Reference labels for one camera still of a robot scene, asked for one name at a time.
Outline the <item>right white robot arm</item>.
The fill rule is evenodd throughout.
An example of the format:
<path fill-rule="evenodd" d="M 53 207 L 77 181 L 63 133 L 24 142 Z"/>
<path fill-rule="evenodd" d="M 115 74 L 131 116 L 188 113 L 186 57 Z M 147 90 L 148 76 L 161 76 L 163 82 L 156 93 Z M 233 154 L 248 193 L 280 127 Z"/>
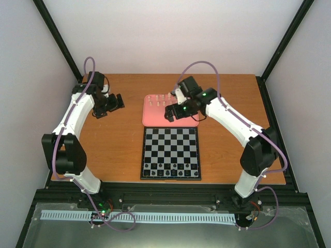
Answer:
<path fill-rule="evenodd" d="M 242 199 L 256 192 L 261 178 L 266 177 L 267 170 L 280 155 L 275 132 L 249 121 L 213 88 L 197 88 L 192 92 L 176 88 L 167 96 L 174 99 L 165 108 L 164 117 L 169 122 L 201 113 L 216 120 L 239 141 L 244 149 L 240 158 L 242 173 L 234 190 Z"/>

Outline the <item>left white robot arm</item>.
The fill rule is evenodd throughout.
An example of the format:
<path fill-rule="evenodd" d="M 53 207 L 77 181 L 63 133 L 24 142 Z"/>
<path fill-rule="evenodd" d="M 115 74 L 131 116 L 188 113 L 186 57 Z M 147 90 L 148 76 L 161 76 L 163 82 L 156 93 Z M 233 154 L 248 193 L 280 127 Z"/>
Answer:
<path fill-rule="evenodd" d="M 96 208 L 107 204 L 108 196 L 100 190 L 101 180 L 87 166 L 87 155 L 80 143 L 80 134 L 90 113 L 99 119 L 108 112 L 124 108 L 121 94 L 103 92 L 103 87 L 77 84 L 72 89 L 69 107 L 59 125 L 44 134 L 41 143 L 49 170 L 57 180 L 75 183 Z"/>

